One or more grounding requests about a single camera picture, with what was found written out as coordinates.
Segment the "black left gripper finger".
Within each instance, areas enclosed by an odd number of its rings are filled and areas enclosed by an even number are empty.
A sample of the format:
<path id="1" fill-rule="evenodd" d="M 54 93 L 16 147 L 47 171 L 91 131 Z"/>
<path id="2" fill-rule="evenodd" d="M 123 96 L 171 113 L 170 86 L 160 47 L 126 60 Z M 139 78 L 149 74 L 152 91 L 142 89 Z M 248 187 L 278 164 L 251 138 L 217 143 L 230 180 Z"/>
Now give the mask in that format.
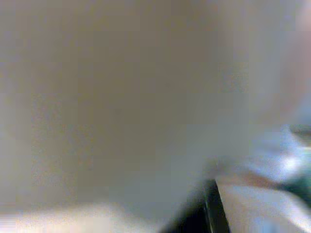
<path id="1" fill-rule="evenodd" d="M 169 233 L 228 233 L 230 227 L 215 180 L 209 180 L 203 197 L 167 227 Z"/>

